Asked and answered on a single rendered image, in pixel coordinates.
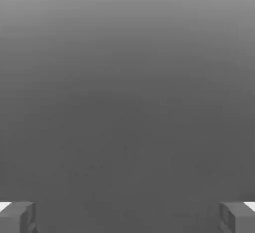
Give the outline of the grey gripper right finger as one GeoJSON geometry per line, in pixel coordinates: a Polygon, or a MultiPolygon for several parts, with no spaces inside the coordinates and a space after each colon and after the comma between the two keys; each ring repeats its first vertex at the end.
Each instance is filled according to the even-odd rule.
{"type": "Polygon", "coordinates": [[[255,202],[220,202],[221,233],[255,233],[255,202]]]}

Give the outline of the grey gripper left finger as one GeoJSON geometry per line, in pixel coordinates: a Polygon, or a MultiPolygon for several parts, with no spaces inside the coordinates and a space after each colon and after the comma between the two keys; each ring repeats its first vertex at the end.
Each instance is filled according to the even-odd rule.
{"type": "Polygon", "coordinates": [[[0,202],[0,233],[37,233],[36,203],[0,202]]]}

